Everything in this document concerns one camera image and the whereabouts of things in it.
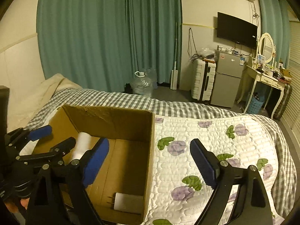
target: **cardboard box on table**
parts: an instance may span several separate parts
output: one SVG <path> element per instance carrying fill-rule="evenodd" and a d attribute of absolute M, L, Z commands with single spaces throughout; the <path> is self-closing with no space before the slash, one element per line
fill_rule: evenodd
<path fill-rule="evenodd" d="M 120 224 L 141 224 L 147 215 L 152 183 L 154 114 L 146 110 L 114 107 L 62 106 L 51 119 L 52 135 L 39 140 L 34 154 L 48 152 L 79 132 L 109 140 L 109 152 L 92 185 L 86 189 L 101 219 Z M 64 157 L 69 163 L 72 151 Z M 143 214 L 115 211 L 115 193 L 144 197 Z M 70 198 L 64 193 L 64 201 Z"/>

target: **blue gripper pad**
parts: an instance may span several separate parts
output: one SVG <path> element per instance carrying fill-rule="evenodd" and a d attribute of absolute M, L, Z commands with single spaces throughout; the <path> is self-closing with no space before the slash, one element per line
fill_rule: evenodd
<path fill-rule="evenodd" d="M 28 134 L 27 139 L 31 141 L 36 141 L 50 135 L 51 133 L 52 133 L 52 127 L 50 125 L 46 125 L 38 129 L 31 130 L 30 133 Z"/>
<path fill-rule="evenodd" d="M 110 144 L 108 139 L 101 138 L 98 140 L 96 145 L 92 148 L 92 150 L 88 151 L 91 152 L 91 156 L 86 166 L 83 169 L 83 179 L 82 179 L 82 183 L 85 188 L 88 185 L 91 185 L 95 181 L 95 178 L 108 154 L 109 149 L 110 149 Z"/>
<path fill-rule="evenodd" d="M 214 190 L 217 187 L 217 178 L 220 174 L 219 160 L 210 151 L 207 151 L 199 139 L 190 142 L 190 153 L 206 183 Z"/>

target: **television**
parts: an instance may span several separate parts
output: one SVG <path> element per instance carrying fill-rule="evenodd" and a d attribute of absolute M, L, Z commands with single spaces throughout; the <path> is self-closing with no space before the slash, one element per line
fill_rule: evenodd
<path fill-rule="evenodd" d="M 237 17 L 218 12 L 217 37 L 256 49 L 257 26 Z"/>

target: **blue basket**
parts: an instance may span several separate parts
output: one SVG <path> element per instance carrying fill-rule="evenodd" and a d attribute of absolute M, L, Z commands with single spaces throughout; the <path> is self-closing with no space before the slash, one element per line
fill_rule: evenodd
<path fill-rule="evenodd" d="M 247 113 L 249 113 L 249 114 L 258 114 L 259 113 L 262 105 L 265 102 L 265 98 L 262 96 L 262 97 L 259 97 L 259 99 L 261 101 L 256 100 L 255 97 L 252 96 L 249 107 L 247 109 Z"/>

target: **teal curtain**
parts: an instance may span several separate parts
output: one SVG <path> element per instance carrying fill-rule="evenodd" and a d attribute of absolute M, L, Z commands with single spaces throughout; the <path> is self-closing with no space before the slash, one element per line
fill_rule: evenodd
<path fill-rule="evenodd" d="M 135 71 L 155 68 L 158 81 L 169 82 L 176 23 L 180 0 L 39 0 L 45 77 L 61 73 L 84 88 L 122 92 Z"/>
<path fill-rule="evenodd" d="M 276 45 L 275 61 L 280 59 L 287 67 L 290 49 L 290 21 L 286 0 L 259 0 L 262 16 L 262 33 L 269 33 Z"/>

